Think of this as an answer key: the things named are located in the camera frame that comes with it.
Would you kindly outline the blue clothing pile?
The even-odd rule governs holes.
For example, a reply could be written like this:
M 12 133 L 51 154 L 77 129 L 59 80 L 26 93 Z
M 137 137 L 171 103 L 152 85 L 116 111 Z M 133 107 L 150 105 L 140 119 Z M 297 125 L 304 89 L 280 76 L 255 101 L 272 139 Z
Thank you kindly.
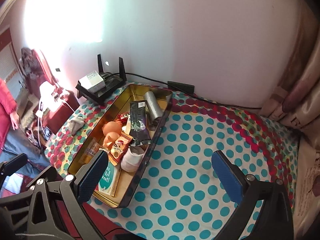
M 21 153 L 27 155 L 28 161 L 17 171 L 18 174 L 35 178 L 41 172 L 36 165 L 50 166 L 50 162 L 44 153 L 34 146 L 20 129 L 13 130 L 11 127 L 2 148 L 1 162 L 10 161 Z

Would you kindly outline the orange snack packet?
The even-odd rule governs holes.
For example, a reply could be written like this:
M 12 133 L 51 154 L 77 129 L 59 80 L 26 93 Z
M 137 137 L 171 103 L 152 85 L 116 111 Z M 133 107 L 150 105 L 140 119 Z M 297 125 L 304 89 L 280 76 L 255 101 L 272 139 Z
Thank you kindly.
M 117 166 L 121 162 L 121 159 L 127 152 L 127 149 L 129 148 L 132 139 L 132 136 L 124 132 L 121 132 L 120 137 L 116 140 L 110 152 L 108 153 L 109 161 L 113 166 Z

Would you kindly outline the black power adapter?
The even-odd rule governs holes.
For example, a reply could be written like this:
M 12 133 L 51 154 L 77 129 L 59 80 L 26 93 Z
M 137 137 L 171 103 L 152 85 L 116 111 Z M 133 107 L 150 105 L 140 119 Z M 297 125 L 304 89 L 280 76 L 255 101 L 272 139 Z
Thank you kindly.
M 185 94 L 194 94 L 195 90 L 194 85 L 174 81 L 167 81 L 167 87 L 172 90 L 181 91 Z

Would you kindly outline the orange pig toy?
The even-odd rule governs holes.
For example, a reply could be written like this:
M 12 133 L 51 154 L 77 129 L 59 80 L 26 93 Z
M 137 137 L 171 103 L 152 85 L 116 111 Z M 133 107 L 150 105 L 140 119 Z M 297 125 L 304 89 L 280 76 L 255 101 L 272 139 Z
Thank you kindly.
M 120 120 L 116 121 L 109 121 L 103 126 L 103 134 L 104 134 L 104 141 L 103 141 L 103 148 L 107 151 L 110 151 L 113 144 L 116 140 L 120 137 L 122 132 L 122 123 Z

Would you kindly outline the polka dot bed cover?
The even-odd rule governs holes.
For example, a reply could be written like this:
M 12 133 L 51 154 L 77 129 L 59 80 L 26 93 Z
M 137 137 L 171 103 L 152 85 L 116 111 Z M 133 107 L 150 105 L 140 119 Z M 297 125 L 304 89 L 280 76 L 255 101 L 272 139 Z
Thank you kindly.
M 295 204 L 298 138 L 285 126 L 231 107 L 210 105 L 181 92 L 125 208 L 117 208 L 132 175 L 122 173 L 116 195 L 93 196 L 86 209 L 106 239 L 131 232 L 145 239 L 213 239 L 236 204 L 217 178 L 211 156 L 221 150 L 245 174 L 283 180 Z

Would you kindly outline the black purple snack pouch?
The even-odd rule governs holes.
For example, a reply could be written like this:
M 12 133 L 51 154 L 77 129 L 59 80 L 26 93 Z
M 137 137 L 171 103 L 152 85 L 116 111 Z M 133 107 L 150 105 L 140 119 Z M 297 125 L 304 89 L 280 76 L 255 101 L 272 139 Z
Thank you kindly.
M 150 134 L 146 125 L 146 101 L 133 101 L 130 103 L 131 128 L 129 135 L 133 137 L 131 146 L 151 144 Z

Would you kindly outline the red foil candy wrapper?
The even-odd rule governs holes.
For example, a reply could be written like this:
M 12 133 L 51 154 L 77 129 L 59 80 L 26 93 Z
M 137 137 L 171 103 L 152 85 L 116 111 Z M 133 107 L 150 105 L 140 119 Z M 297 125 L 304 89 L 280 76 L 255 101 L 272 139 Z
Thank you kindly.
M 118 115 L 118 119 L 122 123 L 126 123 L 129 117 L 130 117 L 130 112 L 125 112 Z

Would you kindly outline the gold metal tin tray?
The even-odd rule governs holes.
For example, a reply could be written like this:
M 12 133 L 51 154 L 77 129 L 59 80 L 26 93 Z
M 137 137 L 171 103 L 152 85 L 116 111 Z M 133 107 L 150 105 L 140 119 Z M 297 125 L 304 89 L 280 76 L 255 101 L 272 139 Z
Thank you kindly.
M 161 88 L 128 85 L 106 110 L 76 153 L 75 175 L 95 153 L 105 151 L 104 172 L 93 196 L 111 208 L 127 207 L 155 149 L 172 107 L 173 94 Z

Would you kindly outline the white box on router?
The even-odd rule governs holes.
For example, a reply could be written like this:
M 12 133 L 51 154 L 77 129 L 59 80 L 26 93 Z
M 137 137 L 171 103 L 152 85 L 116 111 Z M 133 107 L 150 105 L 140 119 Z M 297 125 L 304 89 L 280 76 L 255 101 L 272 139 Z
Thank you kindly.
M 93 71 L 82 77 L 79 82 L 84 89 L 91 93 L 96 93 L 105 87 L 105 82 L 97 71 Z

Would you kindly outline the grey sock on left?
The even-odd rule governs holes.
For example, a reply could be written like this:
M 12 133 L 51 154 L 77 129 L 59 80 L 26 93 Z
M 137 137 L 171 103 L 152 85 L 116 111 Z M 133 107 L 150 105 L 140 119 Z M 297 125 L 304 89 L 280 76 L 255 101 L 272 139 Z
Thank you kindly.
M 85 120 L 82 117 L 74 117 L 70 120 L 68 129 L 71 135 L 75 135 L 79 129 L 81 129 L 85 124 Z

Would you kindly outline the red wooden nightstand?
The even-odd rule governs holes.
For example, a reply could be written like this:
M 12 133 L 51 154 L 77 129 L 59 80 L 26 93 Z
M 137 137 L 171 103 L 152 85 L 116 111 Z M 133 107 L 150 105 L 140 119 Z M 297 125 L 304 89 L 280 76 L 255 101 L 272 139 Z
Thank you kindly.
M 68 118 L 80 106 L 75 94 L 70 90 L 68 93 L 69 95 L 65 98 L 66 102 L 60 103 L 56 111 L 49 111 L 47 114 L 44 114 L 42 118 L 43 126 L 48 127 L 53 134 L 59 131 Z

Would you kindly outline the silver foil pouch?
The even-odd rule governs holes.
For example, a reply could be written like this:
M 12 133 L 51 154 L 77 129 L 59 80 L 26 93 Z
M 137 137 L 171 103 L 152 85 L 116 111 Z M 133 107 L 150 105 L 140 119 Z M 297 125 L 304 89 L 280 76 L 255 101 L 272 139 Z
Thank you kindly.
M 163 115 L 163 111 L 157 102 L 157 99 L 152 91 L 148 91 L 144 94 L 144 100 L 146 101 L 150 120 L 152 122 L 158 122 Z

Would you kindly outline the red teal white box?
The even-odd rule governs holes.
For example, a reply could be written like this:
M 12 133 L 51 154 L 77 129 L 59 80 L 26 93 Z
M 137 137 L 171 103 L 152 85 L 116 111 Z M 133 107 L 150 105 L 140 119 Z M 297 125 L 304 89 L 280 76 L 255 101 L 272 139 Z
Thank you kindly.
M 108 166 L 99 180 L 96 190 L 106 196 L 114 197 L 118 181 L 121 175 L 120 164 L 114 166 L 112 163 L 108 163 Z

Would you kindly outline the black wifi router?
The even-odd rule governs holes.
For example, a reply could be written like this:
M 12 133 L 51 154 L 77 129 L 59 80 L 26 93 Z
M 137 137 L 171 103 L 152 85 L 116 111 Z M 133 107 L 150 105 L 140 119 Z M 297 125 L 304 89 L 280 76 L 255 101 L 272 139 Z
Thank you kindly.
M 119 73 L 104 72 L 103 61 L 97 55 L 98 72 L 93 71 L 76 84 L 77 98 L 84 97 L 96 104 L 103 105 L 105 100 L 127 81 L 124 61 L 119 57 Z

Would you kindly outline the person in red coat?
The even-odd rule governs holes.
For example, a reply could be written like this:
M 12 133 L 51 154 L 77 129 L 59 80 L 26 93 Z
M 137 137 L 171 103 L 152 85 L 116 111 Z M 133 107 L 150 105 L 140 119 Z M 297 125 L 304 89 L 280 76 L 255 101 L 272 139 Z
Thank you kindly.
M 19 132 L 19 116 L 17 103 L 7 84 L 1 79 L 1 153 L 14 143 L 14 137 Z

